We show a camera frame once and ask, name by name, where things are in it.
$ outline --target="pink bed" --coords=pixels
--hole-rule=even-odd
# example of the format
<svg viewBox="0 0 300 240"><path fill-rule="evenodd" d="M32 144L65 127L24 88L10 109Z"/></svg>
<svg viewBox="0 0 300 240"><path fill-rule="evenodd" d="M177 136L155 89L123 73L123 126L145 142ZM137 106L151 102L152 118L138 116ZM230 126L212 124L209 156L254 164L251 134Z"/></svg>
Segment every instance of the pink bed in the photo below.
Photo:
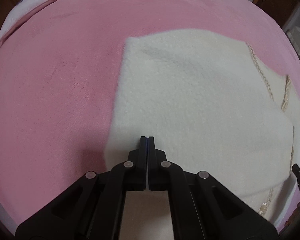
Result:
<svg viewBox="0 0 300 240"><path fill-rule="evenodd" d="M289 40L247 0L58 0L0 46L0 203L16 224L106 170L125 39L181 28L250 43L300 97Z"/></svg>

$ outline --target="mattress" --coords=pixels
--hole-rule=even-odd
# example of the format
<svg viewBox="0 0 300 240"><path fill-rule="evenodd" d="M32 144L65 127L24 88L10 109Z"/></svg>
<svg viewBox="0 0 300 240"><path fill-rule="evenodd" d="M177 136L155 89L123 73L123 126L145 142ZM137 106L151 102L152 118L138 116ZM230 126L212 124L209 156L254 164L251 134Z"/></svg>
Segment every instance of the mattress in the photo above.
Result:
<svg viewBox="0 0 300 240"><path fill-rule="evenodd" d="M298 56L247 0L58 0L0 44L0 205L16 226L86 171L111 168L104 150L126 39L189 28L251 44L300 100ZM290 194L269 218L277 226L295 180L278 187Z"/></svg>

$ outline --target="white pillow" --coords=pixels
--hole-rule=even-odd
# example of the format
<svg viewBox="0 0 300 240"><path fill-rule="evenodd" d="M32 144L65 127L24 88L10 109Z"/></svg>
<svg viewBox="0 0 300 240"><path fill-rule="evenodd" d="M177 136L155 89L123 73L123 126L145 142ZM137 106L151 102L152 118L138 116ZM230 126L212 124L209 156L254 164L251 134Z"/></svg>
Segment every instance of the white pillow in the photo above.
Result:
<svg viewBox="0 0 300 240"><path fill-rule="evenodd" d="M56 0L22 0L6 17L1 30L0 41L5 40L15 29L25 23L32 15Z"/></svg>

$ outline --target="beige rope cord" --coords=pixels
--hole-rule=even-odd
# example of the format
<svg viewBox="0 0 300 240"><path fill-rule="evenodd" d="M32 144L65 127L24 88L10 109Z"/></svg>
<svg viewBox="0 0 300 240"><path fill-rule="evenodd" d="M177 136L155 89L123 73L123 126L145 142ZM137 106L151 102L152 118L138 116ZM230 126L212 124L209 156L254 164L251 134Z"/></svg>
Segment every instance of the beige rope cord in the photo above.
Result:
<svg viewBox="0 0 300 240"><path fill-rule="evenodd" d="M249 43L247 43L247 46L249 48L249 51L250 51L250 55L251 55L251 59L256 67L256 69L258 70L258 72L260 73L267 89L268 89L268 93L269 93L269 96L272 100L274 100L274 97L273 97L273 94L272 94L272 91L271 91L271 87L270 87L270 84L266 78L266 76L264 75L263 71L261 70L260 66L259 66L259 63L257 61L257 57L256 57L256 54L254 53L254 50L253 48L251 47L251 45ZM286 85L285 85L285 89L284 89L284 97L283 97L283 101L282 101L282 104L281 104L281 110L283 112L286 111L287 107L288 107L288 102L289 102L289 94L290 94L290 89L291 89L291 79L289 77L289 75L286 76ZM290 158L290 170L291 170L291 165L292 165L292 159L293 159L293 145L292 145L292 149L291 149L291 158ZM269 195L268 195L268 198L267 198L267 201L264 202L258 213L259 215L261 216L264 216L268 210L268 207L272 201L272 198L273 198L273 192L274 192L274 189L270 189L269 191Z"/></svg>

